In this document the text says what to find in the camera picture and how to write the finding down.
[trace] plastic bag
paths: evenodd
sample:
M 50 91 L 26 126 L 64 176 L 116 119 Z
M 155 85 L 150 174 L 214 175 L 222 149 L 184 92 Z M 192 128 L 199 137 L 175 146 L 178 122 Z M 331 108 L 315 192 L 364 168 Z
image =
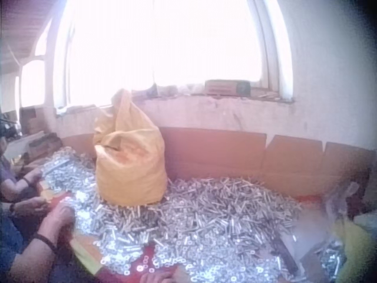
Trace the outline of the plastic bag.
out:
M 95 122 L 98 191 L 114 205 L 157 202 L 167 186 L 162 135 L 128 91 L 118 91 L 112 103 Z

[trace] yellow cloth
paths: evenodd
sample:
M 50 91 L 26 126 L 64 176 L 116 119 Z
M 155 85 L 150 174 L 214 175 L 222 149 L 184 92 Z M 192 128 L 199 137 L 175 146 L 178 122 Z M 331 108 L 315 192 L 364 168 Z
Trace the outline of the yellow cloth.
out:
M 128 91 L 113 97 L 113 107 L 101 113 L 95 131 L 100 195 L 122 206 L 161 200 L 167 186 L 164 140 Z
M 361 282 L 362 276 L 373 264 L 376 242 L 370 234 L 348 219 L 336 222 L 335 232 L 343 240 L 347 256 L 336 283 Z

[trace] wooden ceiling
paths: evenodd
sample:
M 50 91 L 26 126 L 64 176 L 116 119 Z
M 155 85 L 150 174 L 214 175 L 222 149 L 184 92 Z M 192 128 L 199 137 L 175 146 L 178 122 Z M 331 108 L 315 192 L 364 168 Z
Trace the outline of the wooden ceiling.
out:
M 29 57 L 35 41 L 59 0 L 2 0 L 1 1 L 1 73 L 19 70 L 13 58 L 22 62 Z

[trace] pile of washers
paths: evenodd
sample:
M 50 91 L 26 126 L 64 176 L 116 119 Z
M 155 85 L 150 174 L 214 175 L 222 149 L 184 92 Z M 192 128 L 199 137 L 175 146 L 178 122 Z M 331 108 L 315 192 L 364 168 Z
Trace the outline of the pile of washers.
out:
M 76 229 L 97 237 L 101 263 L 113 272 L 129 275 L 153 243 L 153 258 L 145 256 L 138 272 L 180 264 L 192 282 L 292 279 L 271 238 L 292 233 L 300 205 L 252 180 L 176 180 L 160 203 L 121 207 L 99 197 L 92 160 L 70 148 L 56 152 L 44 172 L 54 190 L 74 193 L 65 201 L 76 210 Z

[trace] hand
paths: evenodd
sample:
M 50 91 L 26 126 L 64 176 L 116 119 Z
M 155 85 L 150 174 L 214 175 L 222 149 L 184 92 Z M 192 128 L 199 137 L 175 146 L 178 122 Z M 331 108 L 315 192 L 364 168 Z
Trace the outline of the hand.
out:
M 146 273 L 140 278 L 140 283 L 175 283 L 171 272 Z
M 48 204 L 45 198 L 36 196 L 14 204 L 16 216 L 45 215 L 48 211 Z
M 47 217 L 62 228 L 75 222 L 75 210 L 68 204 L 60 202 Z
M 39 168 L 35 168 L 29 172 L 31 175 L 31 183 L 36 183 L 42 178 L 42 171 Z
M 39 168 L 36 168 L 34 170 L 31 170 L 29 173 L 27 173 L 24 178 L 29 181 L 30 184 L 35 184 L 42 178 L 42 171 Z

